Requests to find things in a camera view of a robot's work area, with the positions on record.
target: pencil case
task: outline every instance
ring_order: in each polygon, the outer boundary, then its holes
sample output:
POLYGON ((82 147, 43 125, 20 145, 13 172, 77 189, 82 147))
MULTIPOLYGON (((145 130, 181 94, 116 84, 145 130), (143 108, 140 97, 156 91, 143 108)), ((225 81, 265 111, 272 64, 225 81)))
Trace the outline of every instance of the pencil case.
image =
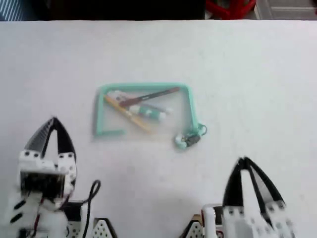
POLYGON ((191 89, 181 83, 121 83, 100 88, 96 136, 173 138, 179 148, 207 132, 198 123, 191 89))

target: keychain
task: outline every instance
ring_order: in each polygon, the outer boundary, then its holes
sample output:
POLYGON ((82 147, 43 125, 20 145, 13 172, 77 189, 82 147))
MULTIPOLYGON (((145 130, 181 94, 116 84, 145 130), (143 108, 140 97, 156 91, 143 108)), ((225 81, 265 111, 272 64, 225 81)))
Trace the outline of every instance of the keychain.
POLYGON ((190 147, 194 144, 196 144, 198 141, 200 141, 201 137, 203 135, 206 135, 207 133, 207 127, 203 124, 199 124, 199 130, 198 133, 179 133, 175 137, 175 143, 176 145, 181 149, 186 149, 187 147, 190 147))

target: white table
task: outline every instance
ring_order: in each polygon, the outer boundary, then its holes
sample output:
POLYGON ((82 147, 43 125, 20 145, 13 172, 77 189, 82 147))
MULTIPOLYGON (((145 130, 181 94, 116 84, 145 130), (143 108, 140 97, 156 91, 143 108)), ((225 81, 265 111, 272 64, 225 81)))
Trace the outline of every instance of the white table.
POLYGON ((0 210, 17 158, 56 115, 79 176, 74 199, 120 238, 178 237, 219 203, 238 156, 272 179, 298 227, 317 233, 317 23, 295 21, 19 22, 0 24, 0 210), (97 89, 114 82, 184 82, 208 134, 184 153, 171 141, 94 140, 97 89))

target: robotic claw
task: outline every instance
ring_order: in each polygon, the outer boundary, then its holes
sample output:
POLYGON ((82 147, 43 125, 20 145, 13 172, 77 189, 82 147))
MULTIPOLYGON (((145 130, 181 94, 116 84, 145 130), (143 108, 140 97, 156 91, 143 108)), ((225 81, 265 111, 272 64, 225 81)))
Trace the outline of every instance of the robotic claw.
MULTIPOLYGON (((91 201, 101 183, 94 181, 86 200, 69 201, 77 167, 72 141, 61 122, 51 118, 32 136, 19 156, 17 183, 2 225, 13 238, 116 238, 108 219, 94 219, 91 201), (51 132, 57 131, 57 163, 45 160, 51 132)), ((286 205, 267 175, 249 158, 240 158, 229 178, 221 206, 206 205, 194 215, 181 238, 295 238, 286 205), (245 212, 241 171, 250 173, 260 207, 245 212)))
POLYGON ((295 238, 284 200, 268 176, 249 158, 240 158, 225 189, 222 206, 205 205, 180 238, 295 238), (250 216, 243 205, 241 171, 249 172, 260 207, 250 216))
POLYGON ((115 238, 108 219, 93 219, 91 201, 101 183, 94 181, 86 200, 71 202, 77 176, 72 141, 57 118, 44 123, 21 151, 17 183, 9 196, 2 225, 13 238, 115 238), (58 158, 45 159, 53 130, 57 131, 58 158))

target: mint green frame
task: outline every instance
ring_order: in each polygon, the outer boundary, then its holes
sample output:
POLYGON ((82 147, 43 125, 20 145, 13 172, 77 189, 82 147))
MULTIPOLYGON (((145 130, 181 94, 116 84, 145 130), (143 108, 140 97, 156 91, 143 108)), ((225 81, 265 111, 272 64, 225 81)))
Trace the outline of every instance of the mint green frame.
POLYGON ((126 133, 123 129, 117 130, 104 130, 104 96, 113 90, 122 90, 125 92, 134 92, 138 90, 153 90, 162 91, 173 87, 179 87, 181 91, 185 92, 188 96, 190 113, 191 113, 191 126, 185 131, 188 133, 198 133, 199 123, 197 122, 196 112, 194 107, 194 99, 192 90, 182 83, 114 83, 105 85, 100 88, 98 103, 97 103, 97 123, 96 135, 123 135, 126 133))

